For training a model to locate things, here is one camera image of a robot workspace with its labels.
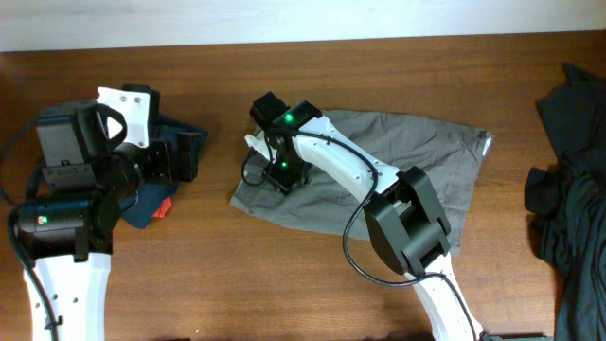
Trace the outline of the grey shorts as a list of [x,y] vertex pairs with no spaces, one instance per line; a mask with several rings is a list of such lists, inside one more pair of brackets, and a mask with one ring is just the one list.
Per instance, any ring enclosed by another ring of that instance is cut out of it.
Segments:
[[[330,110],[336,129],[379,160],[403,171],[417,166],[429,176],[451,225],[458,256],[473,189],[494,139],[492,132],[428,117]],[[239,183],[231,206],[290,229],[340,235],[357,201],[317,167],[308,185],[282,194],[268,182]]]

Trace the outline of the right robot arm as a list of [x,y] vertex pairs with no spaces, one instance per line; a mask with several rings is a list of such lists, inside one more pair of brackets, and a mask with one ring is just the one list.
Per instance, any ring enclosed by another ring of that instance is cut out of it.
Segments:
[[488,339],[455,279],[451,225],[423,170],[385,164],[342,135],[307,101],[290,107],[268,92],[253,102],[250,116],[261,132],[247,136],[247,144],[268,162],[262,180],[289,194],[308,184],[310,167],[325,172],[359,203],[342,241],[348,241],[355,220],[364,217],[373,250],[402,277],[383,285],[415,290],[433,338]]

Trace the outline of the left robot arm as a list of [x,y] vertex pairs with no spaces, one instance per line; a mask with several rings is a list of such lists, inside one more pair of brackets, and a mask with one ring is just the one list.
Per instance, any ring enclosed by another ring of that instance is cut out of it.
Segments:
[[32,122],[43,159],[9,215],[35,340],[101,340],[113,231],[143,228],[198,172],[206,133],[163,117],[157,90],[101,87]]

